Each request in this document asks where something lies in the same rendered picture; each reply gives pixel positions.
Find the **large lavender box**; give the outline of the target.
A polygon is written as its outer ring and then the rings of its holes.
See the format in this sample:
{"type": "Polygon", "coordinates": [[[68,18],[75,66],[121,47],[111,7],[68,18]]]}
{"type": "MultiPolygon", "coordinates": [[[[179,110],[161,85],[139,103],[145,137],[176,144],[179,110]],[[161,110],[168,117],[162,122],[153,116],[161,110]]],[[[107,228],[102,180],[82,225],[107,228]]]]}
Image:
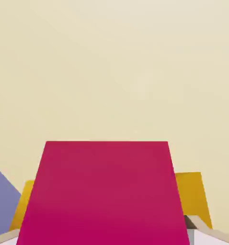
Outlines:
{"type": "Polygon", "coordinates": [[[9,231],[20,197],[20,192],[0,172],[0,234],[9,231]]]}

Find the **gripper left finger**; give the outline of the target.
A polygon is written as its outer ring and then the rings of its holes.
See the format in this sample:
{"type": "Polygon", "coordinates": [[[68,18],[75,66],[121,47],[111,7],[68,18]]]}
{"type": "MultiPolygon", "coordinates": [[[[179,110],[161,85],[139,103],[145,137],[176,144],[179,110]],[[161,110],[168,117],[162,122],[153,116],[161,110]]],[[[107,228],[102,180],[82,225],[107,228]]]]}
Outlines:
{"type": "Polygon", "coordinates": [[[16,245],[19,229],[15,229],[0,235],[0,245],[16,245]]]}

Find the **large yellow box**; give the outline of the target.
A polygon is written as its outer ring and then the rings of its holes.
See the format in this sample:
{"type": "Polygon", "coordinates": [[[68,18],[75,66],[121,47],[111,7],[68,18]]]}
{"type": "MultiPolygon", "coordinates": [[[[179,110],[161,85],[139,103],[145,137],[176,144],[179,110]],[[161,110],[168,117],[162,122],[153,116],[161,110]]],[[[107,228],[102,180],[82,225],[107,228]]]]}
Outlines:
{"type": "MultiPolygon", "coordinates": [[[[175,176],[183,213],[185,215],[199,216],[209,228],[212,228],[212,222],[201,173],[183,172],[176,173],[175,176]]],[[[10,231],[19,229],[21,227],[33,185],[33,180],[26,181],[9,228],[10,231]]]]}

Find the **small crimson cube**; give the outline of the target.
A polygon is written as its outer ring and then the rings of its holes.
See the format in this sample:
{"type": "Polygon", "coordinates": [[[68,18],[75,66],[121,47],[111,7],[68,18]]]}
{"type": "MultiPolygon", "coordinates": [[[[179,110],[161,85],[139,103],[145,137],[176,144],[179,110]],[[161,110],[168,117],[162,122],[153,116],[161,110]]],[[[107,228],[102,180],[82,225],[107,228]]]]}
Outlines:
{"type": "Polygon", "coordinates": [[[46,142],[16,245],[190,245],[168,143],[46,142]]]}

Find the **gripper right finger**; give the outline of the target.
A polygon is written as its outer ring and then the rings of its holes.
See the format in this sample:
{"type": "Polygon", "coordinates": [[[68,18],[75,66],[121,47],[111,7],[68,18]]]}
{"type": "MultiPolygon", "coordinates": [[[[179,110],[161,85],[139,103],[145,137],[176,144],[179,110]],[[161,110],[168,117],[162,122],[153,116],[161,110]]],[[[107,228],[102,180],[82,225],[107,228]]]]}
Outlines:
{"type": "Polygon", "coordinates": [[[190,245],[229,245],[229,234],[209,228],[199,216],[184,218],[190,245]]]}

